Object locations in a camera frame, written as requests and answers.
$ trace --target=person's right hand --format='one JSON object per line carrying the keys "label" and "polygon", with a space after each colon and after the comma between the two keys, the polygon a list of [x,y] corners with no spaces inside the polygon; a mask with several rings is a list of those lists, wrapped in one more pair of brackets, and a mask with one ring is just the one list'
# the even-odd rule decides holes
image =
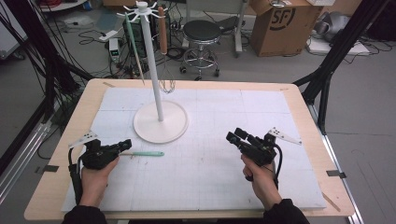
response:
{"label": "person's right hand", "polygon": [[270,210],[275,203],[280,203],[282,198],[280,197],[274,183],[274,173],[271,172],[273,169],[272,164],[265,165],[266,168],[259,167],[253,160],[243,154],[241,159],[245,164],[245,168],[243,170],[244,175],[253,176],[253,191],[260,201],[262,201],[262,205],[264,205],[265,210]]}

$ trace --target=black stool seat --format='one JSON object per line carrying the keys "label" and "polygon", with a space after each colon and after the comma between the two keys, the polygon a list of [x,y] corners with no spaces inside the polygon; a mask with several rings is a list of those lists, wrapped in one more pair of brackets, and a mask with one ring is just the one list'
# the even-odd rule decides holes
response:
{"label": "black stool seat", "polygon": [[210,41],[221,36],[219,26],[211,21],[189,21],[183,32],[190,41]]}

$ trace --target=black chair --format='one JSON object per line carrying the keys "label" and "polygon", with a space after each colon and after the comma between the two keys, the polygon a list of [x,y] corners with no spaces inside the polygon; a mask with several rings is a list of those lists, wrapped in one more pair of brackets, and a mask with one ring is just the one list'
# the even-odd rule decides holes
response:
{"label": "black chair", "polygon": [[189,21],[183,27],[184,38],[191,43],[198,45],[197,48],[188,49],[183,55],[183,62],[180,72],[186,73],[184,64],[198,69],[199,76],[195,79],[202,79],[202,69],[215,65],[215,76],[219,76],[218,57],[205,45],[217,43],[221,37],[221,30],[218,25],[211,21]]}

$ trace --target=power strip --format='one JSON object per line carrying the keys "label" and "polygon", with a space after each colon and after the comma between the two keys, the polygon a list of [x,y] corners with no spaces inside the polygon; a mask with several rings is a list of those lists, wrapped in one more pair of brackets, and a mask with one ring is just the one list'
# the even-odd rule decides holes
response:
{"label": "power strip", "polygon": [[106,36],[99,36],[99,39],[102,41],[107,41],[111,36],[116,35],[117,31],[110,31],[106,34]]}

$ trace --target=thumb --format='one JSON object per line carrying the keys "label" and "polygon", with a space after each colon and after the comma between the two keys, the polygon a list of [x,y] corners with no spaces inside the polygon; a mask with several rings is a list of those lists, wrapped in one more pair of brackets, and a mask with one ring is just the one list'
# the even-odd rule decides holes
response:
{"label": "thumb", "polygon": [[253,160],[251,160],[244,154],[242,154],[241,159],[253,174],[256,174],[262,170]]}

